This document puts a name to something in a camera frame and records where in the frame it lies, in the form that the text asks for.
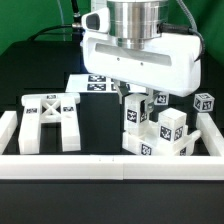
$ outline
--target white cube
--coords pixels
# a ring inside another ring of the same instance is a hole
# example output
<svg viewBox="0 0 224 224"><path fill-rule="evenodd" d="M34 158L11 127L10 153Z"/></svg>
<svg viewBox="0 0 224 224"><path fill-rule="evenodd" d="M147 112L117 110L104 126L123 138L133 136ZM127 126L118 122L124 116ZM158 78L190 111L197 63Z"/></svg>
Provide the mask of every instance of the white cube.
<svg viewBox="0 0 224 224"><path fill-rule="evenodd" d="M146 132L149 118L145 112L145 100L147 96L142 94L132 94L125 97L124 130L141 136Z"/></svg>
<svg viewBox="0 0 224 224"><path fill-rule="evenodd" d="M186 113L169 108L159 113L159 138L170 143L177 142L184 136Z"/></svg>
<svg viewBox="0 0 224 224"><path fill-rule="evenodd" d="M199 112L213 111L215 98L208 93L195 94L194 108Z"/></svg>
<svg viewBox="0 0 224 224"><path fill-rule="evenodd" d="M169 104L169 93L160 92L159 95L156 97L154 104L157 106L163 106Z"/></svg>

